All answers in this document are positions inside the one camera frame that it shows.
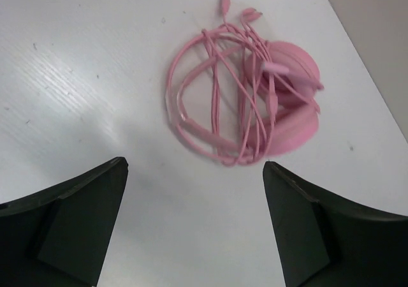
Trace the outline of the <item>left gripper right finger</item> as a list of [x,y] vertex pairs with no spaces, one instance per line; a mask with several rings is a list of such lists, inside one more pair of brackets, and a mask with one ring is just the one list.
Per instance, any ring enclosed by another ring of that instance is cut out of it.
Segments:
[[286,286],[406,286],[407,218],[269,161],[265,194]]

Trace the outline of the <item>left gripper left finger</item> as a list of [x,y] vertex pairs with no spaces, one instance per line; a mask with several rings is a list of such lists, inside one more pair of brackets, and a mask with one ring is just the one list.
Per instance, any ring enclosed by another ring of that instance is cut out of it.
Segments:
[[96,286],[128,178],[113,158],[1,204],[1,286]]

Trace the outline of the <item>pink headphones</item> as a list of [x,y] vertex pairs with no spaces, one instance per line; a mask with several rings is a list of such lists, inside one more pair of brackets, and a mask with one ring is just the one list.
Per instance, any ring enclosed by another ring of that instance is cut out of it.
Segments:
[[[208,58],[193,68],[178,87],[175,68],[191,47],[203,44]],[[242,54],[242,72],[233,75],[238,89],[238,142],[220,134],[219,64]],[[188,116],[182,97],[206,70],[213,74],[211,127]],[[291,152],[317,132],[320,108],[315,95],[323,89],[317,63],[303,48],[286,41],[267,41],[256,33],[203,31],[187,42],[170,64],[166,78],[169,119],[176,135],[192,151],[225,166],[247,166],[266,156]]]

